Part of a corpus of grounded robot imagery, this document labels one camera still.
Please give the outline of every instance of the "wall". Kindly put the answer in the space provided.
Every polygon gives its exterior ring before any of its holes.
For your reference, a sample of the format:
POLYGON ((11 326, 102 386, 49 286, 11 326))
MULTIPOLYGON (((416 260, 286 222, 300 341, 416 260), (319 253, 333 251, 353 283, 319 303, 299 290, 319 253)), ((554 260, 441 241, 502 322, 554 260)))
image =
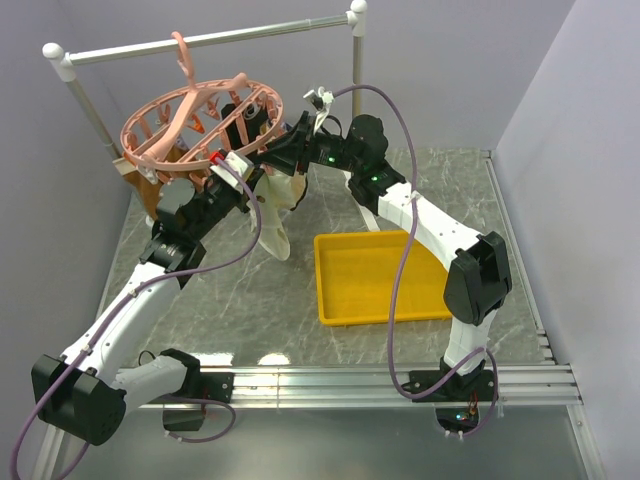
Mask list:
MULTIPOLYGON (((0 477, 34 405, 31 366, 59 354, 92 323, 128 189, 42 45, 81 45, 54 2, 5 2, 0 20, 0 477)), ((122 123, 104 85, 80 72, 112 132, 122 123)), ((26 442, 27 476, 44 425, 26 442)))
POLYGON ((542 320, 609 477, 640 468, 640 3, 578 0, 497 148, 542 320))
MULTIPOLYGON (((59 0, 92 49, 340 14, 349 0, 59 0)), ((420 146, 494 148, 573 0, 371 0, 364 79, 399 104, 420 146)), ((279 91, 290 120, 312 86, 351 83, 348 27, 197 49, 197 78, 245 70, 279 91)), ((184 85, 175 55, 97 66, 122 111, 184 85)), ((393 114, 365 94, 392 145, 405 140, 393 114)), ((337 112, 349 118, 349 101, 337 112)))

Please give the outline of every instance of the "robotic arm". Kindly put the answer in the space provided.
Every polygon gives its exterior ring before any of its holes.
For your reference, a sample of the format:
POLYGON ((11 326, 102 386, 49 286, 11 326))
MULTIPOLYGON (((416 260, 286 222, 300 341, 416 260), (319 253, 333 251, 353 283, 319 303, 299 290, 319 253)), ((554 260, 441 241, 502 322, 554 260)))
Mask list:
MULTIPOLYGON (((319 102, 310 97, 319 109, 333 98, 325 95, 319 102)), ((328 118, 327 111, 321 113, 322 120, 328 118)), ((440 365, 443 376, 470 352, 486 346, 491 322, 511 290, 505 242, 495 232, 481 235, 465 227, 412 191, 385 159, 388 141, 380 119, 370 115, 354 118, 345 138, 321 130, 322 120, 318 122, 304 112, 294 128, 270 142, 265 151, 247 157, 231 152, 218 157, 218 162, 224 161, 252 189, 264 174, 255 168, 259 164, 289 176, 306 173, 311 163, 351 172, 348 187, 356 201, 407 231, 413 221, 411 200, 416 198, 419 218, 415 238, 449 272, 444 299, 454 318, 440 365)), ((114 302, 77 342, 60 358, 43 355, 36 362, 32 369, 36 401, 68 364, 86 351, 87 339, 134 288, 151 278, 196 268, 205 254, 200 242, 204 235, 234 207, 249 211, 247 198, 233 176, 219 165, 211 170, 201 192, 186 179, 174 179, 162 187, 158 221, 140 264, 114 302)), ((138 292, 118 312, 89 356, 55 391, 39 417, 100 445, 113 435, 128 412, 162 395, 202 398, 206 387, 220 394, 217 399, 229 402, 232 374, 225 374, 217 385, 205 386, 198 360, 177 350, 161 352, 141 367, 118 370, 124 356, 167 310, 189 278, 188 274, 167 278, 138 292)), ((473 388, 483 369, 484 360, 479 356, 469 359, 445 384, 445 395, 455 399, 473 388)))

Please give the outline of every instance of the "white pipe joint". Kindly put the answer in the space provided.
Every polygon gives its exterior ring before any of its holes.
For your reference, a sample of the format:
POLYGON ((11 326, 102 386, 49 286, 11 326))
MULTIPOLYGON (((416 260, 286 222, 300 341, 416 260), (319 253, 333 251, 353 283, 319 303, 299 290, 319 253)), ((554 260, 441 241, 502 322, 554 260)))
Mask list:
POLYGON ((349 8, 351 10, 347 12, 347 18, 349 19, 353 36, 364 37, 367 0, 353 0, 349 8))
POLYGON ((42 47, 42 55, 51 62, 60 80, 69 83, 76 79, 76 71, 60 45, 57 43, 47 43, 42 47))

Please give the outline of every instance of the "gray marble surface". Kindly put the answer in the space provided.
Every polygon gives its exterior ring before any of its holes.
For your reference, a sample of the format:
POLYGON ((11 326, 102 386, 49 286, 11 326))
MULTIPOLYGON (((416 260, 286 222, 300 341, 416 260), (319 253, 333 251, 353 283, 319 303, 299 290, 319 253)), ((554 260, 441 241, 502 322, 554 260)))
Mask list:
MULTIPOLYGON (((490 177, 475 149, 418 150, 418 190, 438 207, 482 232, 507 238, 490 177)), ((391 164, 407 177, 407 150, 391 150, 391 164)), ((150 236, 145 214, 132 199, 108 286, 107 301, 123 287, 150 236)), ((318 320, 313 238, 321 233, 365 231, 341 172, 312 166, 309 191, 295 212, 283 213, 291 242, 286 262, 257 247, 244 260, 194 277, 153 327, 137 352, 169 347, 198 355, 204 364, 323 366, 386 361, 386 325, 327 327, 318 320)), ((379 220, 382 229, 396 229, 379 220)), ((251 239, 249 219, 234 210, 205 238, 204 265, 239 254, 251 239)), ((513 291, 500 309, 489 347, 503 364, 543 360, 522 280, 509 246, 513 291)), ((449 338, 449 321, 396 326, 397 362, 437 362, 449 338)))

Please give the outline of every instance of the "yellow plastic container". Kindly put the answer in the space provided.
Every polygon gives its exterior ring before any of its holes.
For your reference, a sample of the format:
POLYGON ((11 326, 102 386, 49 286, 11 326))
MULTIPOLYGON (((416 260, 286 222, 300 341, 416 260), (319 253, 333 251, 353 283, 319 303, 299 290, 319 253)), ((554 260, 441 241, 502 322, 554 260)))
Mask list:
MULTIPOLYGON (((386 322, 407 237, 401 230, 318 235, 314 250, 320 321, 330 326, 386 322)), ((400 282, 396 321, 451 318, 442 298, 446 281, 440 262, 414 242, 400 282)))

